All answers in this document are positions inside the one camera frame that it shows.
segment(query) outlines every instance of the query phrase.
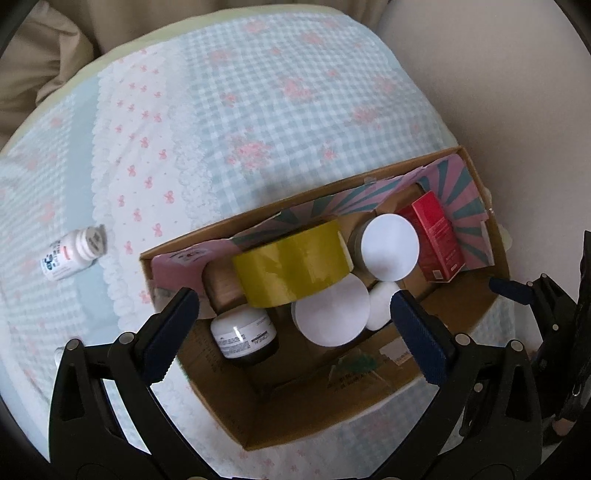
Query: wall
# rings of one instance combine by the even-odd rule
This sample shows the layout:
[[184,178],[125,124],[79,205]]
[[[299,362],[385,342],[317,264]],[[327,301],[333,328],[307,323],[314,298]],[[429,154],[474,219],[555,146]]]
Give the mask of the wall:
[[[465,145],[516,280],[575,300],[591,229],[591,56],[554,0],[395,0],[378,34]],[[518,332],[539,341],[528,309]]]

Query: bed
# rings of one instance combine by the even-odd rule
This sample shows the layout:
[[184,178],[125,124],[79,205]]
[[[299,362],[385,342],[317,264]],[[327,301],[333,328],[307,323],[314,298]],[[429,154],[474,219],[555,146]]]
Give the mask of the bed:
[[[454,145],[392,52],[331,8],[230,9],[109,51],[42,102],[0,155],[0,393],[12,417],[47,458],[59,349],[72,337],[111,342],[154,312],[142,251]],[[108,254],[67,280],[44,280],[40,251],[88,225],[105,226]],[[512,306],[499,299],[472,335],[504,345],[514,328]],[[142,448],[107,387],[129,441]],[[435,390],[417,379],[318,436],[247,453],[221,431],[178,363],[154,387],[220,475],[254,478],[365,476]]]

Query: red product box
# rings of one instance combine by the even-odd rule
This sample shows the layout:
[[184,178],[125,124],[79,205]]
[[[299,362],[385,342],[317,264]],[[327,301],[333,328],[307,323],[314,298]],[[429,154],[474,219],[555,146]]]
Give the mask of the red product box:
[[439,200],[427,192],[397,212],[417,231],[418,266],[427,281],[449,282],[464,266],[464,256]]

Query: jar label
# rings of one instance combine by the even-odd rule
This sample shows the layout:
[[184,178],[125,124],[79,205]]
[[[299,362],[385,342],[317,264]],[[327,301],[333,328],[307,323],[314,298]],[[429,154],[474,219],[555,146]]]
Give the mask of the jar label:
[[232,332],[214,335],[214,338],[224,357],[240,358],[268,345],[276,335],[271,319],[264,315],[244,327],[234,327]]

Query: packing tape roll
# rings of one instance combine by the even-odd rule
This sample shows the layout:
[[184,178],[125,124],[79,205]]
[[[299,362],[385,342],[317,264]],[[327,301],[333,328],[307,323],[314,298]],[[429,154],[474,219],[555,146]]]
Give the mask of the packing tape roll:
[[345,278],[353,262],[336,220],[281,238],[232,259],[248,303],[285,305]]

